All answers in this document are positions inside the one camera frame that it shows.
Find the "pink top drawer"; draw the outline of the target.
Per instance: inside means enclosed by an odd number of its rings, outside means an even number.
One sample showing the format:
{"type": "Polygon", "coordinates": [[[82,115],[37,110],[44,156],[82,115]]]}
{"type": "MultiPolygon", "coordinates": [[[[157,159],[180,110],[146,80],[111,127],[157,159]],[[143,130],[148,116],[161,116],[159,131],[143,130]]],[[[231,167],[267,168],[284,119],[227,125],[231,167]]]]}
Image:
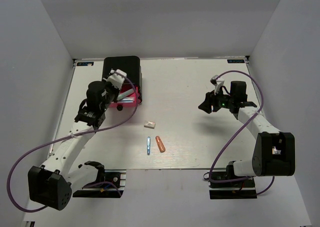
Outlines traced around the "pink top drawer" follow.
{"type": "Polygon", "coordinates": [[[118,111],[121,111],[124,108],[134,108],[140,102],[141,100],[136,97],[134,89],[130,85],[125,85],[119,92],[117,101],[112,102],[109,107],[117,108],[118,111]]]}

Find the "white eraser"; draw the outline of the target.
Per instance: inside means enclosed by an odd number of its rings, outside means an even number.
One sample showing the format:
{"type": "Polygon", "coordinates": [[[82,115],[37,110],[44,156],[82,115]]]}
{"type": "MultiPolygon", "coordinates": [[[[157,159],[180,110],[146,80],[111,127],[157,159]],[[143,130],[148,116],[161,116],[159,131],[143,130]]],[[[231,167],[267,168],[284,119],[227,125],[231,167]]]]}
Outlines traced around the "white eraser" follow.
{"type": "Polygon", "coordinates": [[[154,121],[146,120],[143,124],[145,128],[154,129],[156,127],[156,123],[154,121]]]}

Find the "blue capped highlighter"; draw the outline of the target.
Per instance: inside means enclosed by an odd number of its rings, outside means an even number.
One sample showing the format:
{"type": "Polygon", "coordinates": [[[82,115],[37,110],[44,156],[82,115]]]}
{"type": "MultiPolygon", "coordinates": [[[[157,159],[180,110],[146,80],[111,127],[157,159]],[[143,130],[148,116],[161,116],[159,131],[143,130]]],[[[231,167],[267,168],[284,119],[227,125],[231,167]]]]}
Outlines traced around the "blue capped highlighter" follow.
{"type": "Polygon", "coordinates": [[[119,103],[122,103],[122,104],[131,104],[131,103],[135,103],[135,102],[136,102],[135,97],[125,97],[119,101],[119,103]]]}

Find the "green capped highlighter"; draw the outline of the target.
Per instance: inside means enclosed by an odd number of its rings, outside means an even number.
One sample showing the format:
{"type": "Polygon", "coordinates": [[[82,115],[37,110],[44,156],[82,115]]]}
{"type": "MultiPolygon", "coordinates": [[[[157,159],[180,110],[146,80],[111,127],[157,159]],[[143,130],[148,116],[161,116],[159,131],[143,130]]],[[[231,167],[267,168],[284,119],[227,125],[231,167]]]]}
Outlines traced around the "green capped highlighter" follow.
{"type": "Polygon", "coordinates": [[[125,92],[120,93],[117,97],[117,101],[121,101],[122,99],[132,95],[134,92],[135,92],[135,90],[133,88],[131,88],[125,92]]]}

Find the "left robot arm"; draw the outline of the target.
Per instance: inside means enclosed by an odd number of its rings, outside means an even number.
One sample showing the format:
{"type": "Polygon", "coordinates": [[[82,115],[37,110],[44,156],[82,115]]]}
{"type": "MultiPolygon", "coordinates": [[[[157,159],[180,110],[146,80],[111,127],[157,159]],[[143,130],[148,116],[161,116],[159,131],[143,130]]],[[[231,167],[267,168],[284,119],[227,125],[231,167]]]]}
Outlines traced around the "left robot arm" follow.
{"type": "Polygon", "coordinates": [[[74,171],[71,167],[104,122],[105,112],[117,100],[123,82],[123,79],[103,79],[88,85],[86,98],[79,105],[68,138],[40,167],[33,166],[28,171],[29,197],[32,201],[61,211],[74,192],[86,185],[99,187],[105,183],[105,166],[100,162],[88,160],[74,171]]]}

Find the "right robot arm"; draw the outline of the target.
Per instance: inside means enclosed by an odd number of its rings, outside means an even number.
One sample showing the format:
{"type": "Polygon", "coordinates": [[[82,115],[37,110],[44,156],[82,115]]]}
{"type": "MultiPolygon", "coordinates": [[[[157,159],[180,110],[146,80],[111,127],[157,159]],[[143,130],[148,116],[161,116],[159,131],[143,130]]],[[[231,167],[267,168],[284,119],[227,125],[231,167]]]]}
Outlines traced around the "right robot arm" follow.
{"type": "Polygon", "coordinates": [[[238,186],[252,177],[292,176],[296,170],[295,137],[290,132],[280,131],[261,115],[258,106],[248,101],[247,84],[232,81],[230,91],[224,93],[224,80],[212,79],[215,89],[207,92],[198,109],[211,114],[220,109],[228,109],[248,129],[255,139],[252,158],[232,160],[222,176],[209,171],[208,180],[213,184],[238,186]]]}

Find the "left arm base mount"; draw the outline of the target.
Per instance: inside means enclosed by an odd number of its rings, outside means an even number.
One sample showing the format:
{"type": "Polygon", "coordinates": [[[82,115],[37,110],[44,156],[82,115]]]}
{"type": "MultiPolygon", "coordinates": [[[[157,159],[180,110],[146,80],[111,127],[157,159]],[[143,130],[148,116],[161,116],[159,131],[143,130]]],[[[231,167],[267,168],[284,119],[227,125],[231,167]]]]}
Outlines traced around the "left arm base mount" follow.
{"type": "Polygon", "coordinates": [[[114,199],[120,198],[125,190],[126,170],[108,170],[97,161],[87,161],[78,166],[79,170],[84,167],[93,169],[90,181],[79,190],[73,191],[74,198],[90,199],[114,199]]]}

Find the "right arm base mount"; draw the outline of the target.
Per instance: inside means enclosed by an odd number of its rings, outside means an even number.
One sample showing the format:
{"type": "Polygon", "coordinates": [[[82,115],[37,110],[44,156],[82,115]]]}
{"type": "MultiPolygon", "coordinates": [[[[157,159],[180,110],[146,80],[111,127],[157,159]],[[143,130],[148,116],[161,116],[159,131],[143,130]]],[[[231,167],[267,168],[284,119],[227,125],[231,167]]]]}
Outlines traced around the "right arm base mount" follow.
{"type": "MultiPolygon", "coordinates": [[[[209,198],[211,200],[246,200],[256,199],[256,185],[253,179],[233,182],[215,183],[209,180],[209,172],[203,175],[203,180],[209,182],[209,198]]],[[[211,178],[214,181],[229,181],[239,179],[234,174],[233,162],[229,162],[225,170],[214,170],[211,178]]]]}

